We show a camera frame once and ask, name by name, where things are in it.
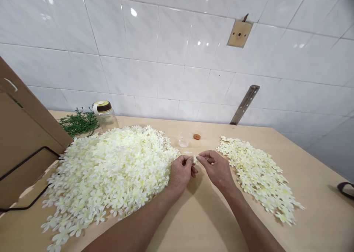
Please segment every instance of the black object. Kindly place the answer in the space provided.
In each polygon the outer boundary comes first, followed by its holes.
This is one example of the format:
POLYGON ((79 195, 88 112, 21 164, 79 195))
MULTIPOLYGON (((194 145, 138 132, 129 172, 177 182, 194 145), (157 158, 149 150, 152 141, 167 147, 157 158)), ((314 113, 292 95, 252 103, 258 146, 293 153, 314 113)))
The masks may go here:
POLYGON ((349 195, 348 193, 343 192, 344 186, 346 186, 346 185, 348 185, 348 184, 351 185, 352 187, 354 187, 354 184, 351 184, 351 183, 349 183, 349 182, 342 182, 342 183, 338 184, 337 188, 338 188, 339 192, 342 193, 344 196, 346 196, 346 197, 348 197, 348 198, 354 200, 354 196, 349 195))
MULTIPOLYGON (((42 151, 43 149, 48 150, 49 152, 51 152, 52 154, 54 154, 55 156, 57 156, 58 158, 60 157, 59 154, 57 154, 55 151, 53 151, 51 148, 47 147, 47 146, 43 146, 40 149, 36 150, 34 153, 32 153, 30 156, 28 156, 26 159, 24 159, 22 162, 20 162, 18 165, 16 165, 15 167, 13 167, 10 171, 8 171, 6 174, 4 174, 2 177, 0 177, 0 181, 2 181, 5 177, 7 177, 9 174, 11 174, 13 171, 15 171, 17 168, 19 168, 21 165, 23 165, 25 162, 27 162, 29 159, 31 159, 33 156, 35 156, 37 153, 39 153, 40 151, 42 151)), ((35 198, 34 201, 32 201, 32 203, 30 205, 28 205, 27 207, 18 207, 18 208, 0 208, 0 212, 8 212, 11 210, 27 210, 29 208, 31 208, 33 206, 33 204, 40 198, 40 196, 43 195, 43 193, 47 190, 47 188, 49 187, 49 185, 47 185, 43 191, 35 198)))

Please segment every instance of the small brown object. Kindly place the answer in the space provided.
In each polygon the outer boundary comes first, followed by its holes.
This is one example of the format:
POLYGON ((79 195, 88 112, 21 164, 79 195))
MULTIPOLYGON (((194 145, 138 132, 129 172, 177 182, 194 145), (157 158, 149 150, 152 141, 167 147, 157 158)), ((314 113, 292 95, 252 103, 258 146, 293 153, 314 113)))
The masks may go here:
POLYGON ((193 138, 195 138, 196 140, 200 140, 200 135, 194 134, 194 135, 193 135, 193 138))

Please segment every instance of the clear plastic jar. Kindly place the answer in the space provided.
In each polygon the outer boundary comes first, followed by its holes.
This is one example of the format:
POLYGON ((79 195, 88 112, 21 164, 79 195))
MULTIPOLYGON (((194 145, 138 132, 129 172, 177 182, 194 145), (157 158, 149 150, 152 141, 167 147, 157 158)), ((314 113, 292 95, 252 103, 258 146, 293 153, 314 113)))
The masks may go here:
POLYGON ((118 120, 115 117, 112 105, 108 101, 97 101, 93 103, 93 111, 103 130, 106 132, 113 128, 119 128, 118 120))

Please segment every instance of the table surface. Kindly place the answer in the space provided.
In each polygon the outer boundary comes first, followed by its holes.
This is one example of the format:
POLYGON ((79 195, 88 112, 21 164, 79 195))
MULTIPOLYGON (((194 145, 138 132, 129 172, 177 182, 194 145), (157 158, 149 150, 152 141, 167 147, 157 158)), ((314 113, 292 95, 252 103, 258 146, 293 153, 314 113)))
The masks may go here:
MULTIPOLYGON (((68 112, 50 111, 55 118, 68 112)), ((306 209, 296 210, 295 226, 282 225, 276 218, 244 193, 244 197, 260 220, 286 251, 354 251, 354 201, 342 196, 336 185, 346 181, 313 156, 292 143, 272 128, 235 126, 160 120, 150 118, 117 117, 120 127, 151 125, 162 130, 172 145, 182 154, 197 155, 216 149, 220 136, 249 141, 272 155, 283 169, 293 195, 306 209), (182 130, 201 132, 199 141, 193 140, 188 148, 178 146, 182 130)), ((171 208, 155 233, 147 251, 247 251, 240 228, 222 194, 206 175, 202 165, 199 174, 191 179, 187 190, 171 208)), ((34 199, 46 186, 46 178, 53 170, 19 199, 22 206, 34 199)), ((54 233, 42 234, 40 226, 55 209, 42 208, 41 197, 26 211, 12 211, 0 218, 0 251, 46 251, 54 233)), ((106 222, 91 225, 84 235, 69 239, 62 251, 78 252, 117 222, 110 217, 106 222)))

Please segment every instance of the person's right hand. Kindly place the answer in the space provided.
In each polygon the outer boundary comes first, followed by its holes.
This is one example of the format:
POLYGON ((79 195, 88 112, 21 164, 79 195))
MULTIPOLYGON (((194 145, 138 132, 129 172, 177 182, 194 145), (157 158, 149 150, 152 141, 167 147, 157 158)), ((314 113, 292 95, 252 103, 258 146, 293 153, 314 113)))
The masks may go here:
POLYGON ((203 151, 197 156, 197 160, 205 167, 212 183, 221 191, 234 189, 229 161, 216 151, 203 151))

